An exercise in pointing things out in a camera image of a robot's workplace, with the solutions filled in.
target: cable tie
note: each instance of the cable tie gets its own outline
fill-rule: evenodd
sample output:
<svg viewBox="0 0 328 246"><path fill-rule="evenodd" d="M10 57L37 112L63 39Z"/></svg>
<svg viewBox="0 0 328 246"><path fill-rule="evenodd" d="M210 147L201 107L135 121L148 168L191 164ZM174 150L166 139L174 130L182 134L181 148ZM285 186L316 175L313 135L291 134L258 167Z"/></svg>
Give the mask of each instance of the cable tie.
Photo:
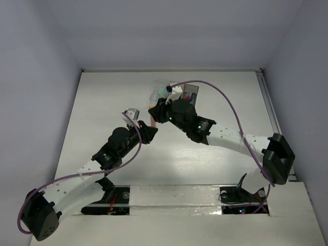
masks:
<svg viewBox="0 0 328 246"><path fill-rule="evenodd" d="M82 179L83 181L85 181L85 177L83 176L82 172L77 171L76 173L81 177L81 179Z"/></svg>
<svg viewBox="0 0 328 246"><path fill-rule="evenodd" d="M242 154L242 152L241 152L241 145L242 145L242 143L244 143L244 139L245 139L245 134L243 134L242 135L242 138L241 138L241 141L240 141L240 143L239 143L239 153L240 154Z"/></svg>

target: small plastic container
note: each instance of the small plastic container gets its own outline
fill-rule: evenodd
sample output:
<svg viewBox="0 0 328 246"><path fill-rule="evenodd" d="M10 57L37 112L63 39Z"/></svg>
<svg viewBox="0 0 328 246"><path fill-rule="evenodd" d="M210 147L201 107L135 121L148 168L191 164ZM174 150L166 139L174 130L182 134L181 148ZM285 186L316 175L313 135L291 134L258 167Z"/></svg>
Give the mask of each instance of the small plastic container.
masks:
<svg viewBox="0 0 328 246"><path fill-rule="evenodd" d="M168 97L169 92L166 90L166 86L170 85L170 83L170 80L161 78L155 81L154 91L149 98L149 108L156 106L158 99Z"/></svg>

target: small screw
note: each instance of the small screw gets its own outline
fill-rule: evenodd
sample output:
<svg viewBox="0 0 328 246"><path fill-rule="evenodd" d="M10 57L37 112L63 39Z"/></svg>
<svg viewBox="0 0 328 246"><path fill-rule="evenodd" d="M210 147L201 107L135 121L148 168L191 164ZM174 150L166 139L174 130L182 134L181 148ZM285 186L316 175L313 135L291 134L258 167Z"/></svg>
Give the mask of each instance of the small screw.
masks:
<svg viewBox="0 0 328 246"><path fill-rule="evenodd" d="M258 195L260 197L265 197L265 191L263 191L263 190L258 191Z"/></svg>
<svg viewBox="0 0 328 246"><path fill-rule="evenodd" d="M227 191L221 191L221 197L222 198L227 198L228 197Z"/></svg>
<svg viewBox="0 0 328 246"><path fill-rule="evenodd" d="M123 193L123 198L124 198L124 199L129 199L129 197L130 197L130 193L127 192L127 191L125 191L125 192Z"/></svg>

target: white table surface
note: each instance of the white table surface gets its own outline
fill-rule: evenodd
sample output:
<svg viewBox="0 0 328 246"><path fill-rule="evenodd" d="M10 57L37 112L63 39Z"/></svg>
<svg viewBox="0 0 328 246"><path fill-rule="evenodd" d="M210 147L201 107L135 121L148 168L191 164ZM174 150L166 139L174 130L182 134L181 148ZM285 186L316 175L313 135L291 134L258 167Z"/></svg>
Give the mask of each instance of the white table surface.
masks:
<svg viewBox="0 0 328 246"><path fill-rule="evenodd" d="M245 133L272 136L273 130L254 72L83 73L60 156L56 177L84 165L107 142L112 131L125 125L121 111L140 110L139 119L150 125L147 112L154 80L202 79L221 88L231 99ZM213 88L197 84L198 115L237 129L225 99ZM220 147L196 144L171 125L157 124L150 145L143 145L127 167L110 174L116 185L213 185L238 183L256 164L250 157ZM132 150L124 160L134 154Z"/></svg>
<svg viewBox="0 0 328 246"><path fill-rule="evenodd" d="M83 73L56 177L75 172L116 127L124 126L121 111L138 108L139 119L149 124L149 96L157 78L212 82L231 99L246 133L273 134L254 72ZM196 109L203 117L237 129L227 102L205 85L199 85ZM244 173L255 168L249 157L193 143L169 123L158 128L152 143L142 147L134 162L109 175L114 184L237 183ZM71 216L51 237L42 242L33 238L31 245L324 246L303 183L289 182L272 189L268 204L270 216L173 216L174 213L163 216L162 211L154 210L140 210L130 216Z"/></svg>

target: black end effector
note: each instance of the black end effector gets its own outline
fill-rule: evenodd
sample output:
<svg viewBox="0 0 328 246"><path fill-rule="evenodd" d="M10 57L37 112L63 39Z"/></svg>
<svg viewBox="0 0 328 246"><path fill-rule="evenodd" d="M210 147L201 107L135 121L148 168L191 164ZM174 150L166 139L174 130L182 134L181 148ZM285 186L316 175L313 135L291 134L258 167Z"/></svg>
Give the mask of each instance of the black end effector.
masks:
<svg viewBox="0 0 328 246"><path fill-rule="evenodd" d="M37 241L48 238L59 226L61 212L56 214L53 202L47 202L41 192L36 193L27 203L22 215L22 221Z"/></svg>
<svg viewBox="0 0 328 246"><path fill-rule="evenodd" d="M273 183L283 185L288 180L295 154L281 134L274 133L268 140L270 140L268 148L262 150L264 154L263 168Z"/></svg>
<svg viewBox="0 0 328 246"><path fill-rule="evenodd" d="M142 120L138 121L138 125L141 143L145 145L149 144L153 140L158 129L155 127L148 127ZM92 156L92 160L96 160L103 170L118 167L122 164L122 158L138 143L139 136L134 127L118 127L108 138L108 142L98 153Z"/></svg>
<svg viewBox="0 0 328 246"><path fill-rule="evenodd" d="M192 141L206 145L208 145L206 136L210 134L212 125L216 124L214 120L198 116L195 106L182 98L170 101L169 104L166 104L165 98L160 98L156 106L149 109L148 112L156 122L170 121L185 132Z"/></svg>

